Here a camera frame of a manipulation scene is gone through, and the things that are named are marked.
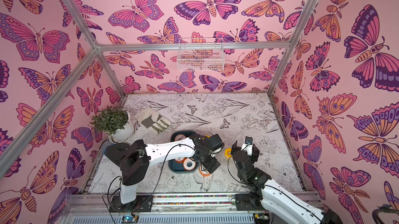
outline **yellow tape roll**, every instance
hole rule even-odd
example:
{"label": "yellow tape roll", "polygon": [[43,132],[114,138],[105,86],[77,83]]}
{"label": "yellow tape roll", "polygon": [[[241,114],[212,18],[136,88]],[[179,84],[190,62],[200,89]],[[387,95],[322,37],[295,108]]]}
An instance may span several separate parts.
{"label": "yellow tape roll", "polygon": [[229,159],[232,156],[231,153],[232,153],[232,149],[231,148],[228,148],[228,149],[225,150],[226,159]]}

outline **white tape roll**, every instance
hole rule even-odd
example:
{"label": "white tape roll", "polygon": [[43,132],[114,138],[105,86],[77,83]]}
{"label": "white tape roll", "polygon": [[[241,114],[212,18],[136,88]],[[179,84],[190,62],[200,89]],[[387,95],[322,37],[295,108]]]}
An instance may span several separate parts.
{"label": "white tape roll", "polygon": [[191,158],[186,158],[183,162],[183,168],[188,171],[195,169],[196,166],[197,163]]}

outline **potted plant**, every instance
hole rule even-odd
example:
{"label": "potted plant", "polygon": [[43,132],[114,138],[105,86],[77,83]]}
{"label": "potted plant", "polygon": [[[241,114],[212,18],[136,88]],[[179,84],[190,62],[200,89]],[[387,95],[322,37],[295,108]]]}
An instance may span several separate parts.
{"label": "potted plant", "polygon": [[111,108],[100,111],[98,116],[91,118],[94,128],[100,132],[108,133],[110,141],[121,143],[133,136],[135,127],[129,112],[121,108]]}

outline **metal base plate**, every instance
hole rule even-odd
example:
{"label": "metal base plate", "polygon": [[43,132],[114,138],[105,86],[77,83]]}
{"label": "metal base plate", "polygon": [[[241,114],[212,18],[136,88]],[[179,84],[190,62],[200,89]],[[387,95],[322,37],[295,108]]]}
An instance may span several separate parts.
{"label": "metal base plate", "polygon": [[[111,204],[112,206],[121,211],[121,212],[131,212],[133,209],[137,208],[137,206],[140,206],[135,210],[135,212],[150,212],[151,207],[152,207],[152,200],[153,196],[147,201],[147,199],[150,197],[150,194],[141,194],[136,197],[136,200],[133,202],[130,202],[128,204],[123,205],[121,203],[121,199],[119,198],[119,195],[116,195],[112,198]],[[111,213],[117,212],[115,209],[110,208]]]}

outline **black cable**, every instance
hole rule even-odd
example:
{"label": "black cable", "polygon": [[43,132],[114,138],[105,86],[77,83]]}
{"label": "black cable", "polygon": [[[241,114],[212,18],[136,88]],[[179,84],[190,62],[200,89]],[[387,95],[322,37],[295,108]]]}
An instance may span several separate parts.
{"label": "black cable", "polygon": [[239,182],[239,183],[241,183],[241,184],[244,184],[244,185],[267,186],[267,187],[270,187],[270,188],[274,188],[275,190],[277,190],[278,192],[280,192],[280,194],[285,195],[288,199],[290,199],[290,200],[291,200],[292,202],[294,202],[296,205],[298,205],[299,207],[302,207],[304,210],[306,210],[306,212],[311,213],[311,214],[312,214],[314,217],[316,217],[316,219],[318,219],[320,222],[322,221],[322,220],[319,219],[316,215],[314,215],[310,210],[306,209],[306,207],[303,207],[303,206],[299,205],[296,201],[292,200],[291,197],[289,197],[288,195],[286,195],[283,191],[280,191],[278,188],[275,188],[275,187],[273,187],[273,186],[266,185],[266,184],[250,184],[250,183],[245,183],[245,182],[240,182],[240,181],[238,181],[236,178],[233,177],[232,173],[230,172],[230,169],[229,169],[229,161],[230,161],[230,158],[232,158],[232,156],[229,157],[229,159],[227,160],[227,170],[228,170],[230,176],[231,176],[234,180],[236,180],[237,182]]}

